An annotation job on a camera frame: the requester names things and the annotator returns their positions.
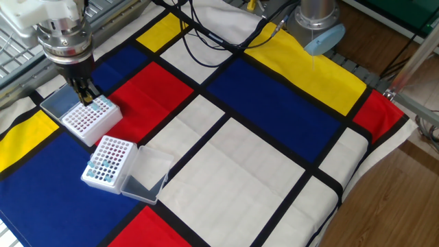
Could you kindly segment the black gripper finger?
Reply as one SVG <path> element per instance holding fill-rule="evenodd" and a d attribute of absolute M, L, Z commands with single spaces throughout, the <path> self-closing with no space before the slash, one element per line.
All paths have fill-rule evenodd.
<path fill-rule="evenodd" d="M 70 83 L 74 91 L 78 94 L 80 102 L 84 106 L 88 106 L 91 103 L 91 100 L 89 98 L 85 81 L 82 78 L 71 78 Z"/>
<path fill-rule="evenodd" d="M 93 84 L 92 78 L 83 79 L 82 81 L 82 99 L 84 103 L 92 103 L 93 100 L 100 96 L 99 89 Z"/>

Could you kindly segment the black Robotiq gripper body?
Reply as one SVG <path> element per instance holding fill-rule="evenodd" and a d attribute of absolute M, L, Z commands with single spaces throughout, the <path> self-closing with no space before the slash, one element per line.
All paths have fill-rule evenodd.
<path fill-rule="evenodd" d="M 79 85 L 84 86 L 93 81 L 92 72 L 95 68 L 95 60 L 92 56 L 86 60 L 75 64 L 55 64 L 58 73 L 67 81 L 69 86 Z"/>

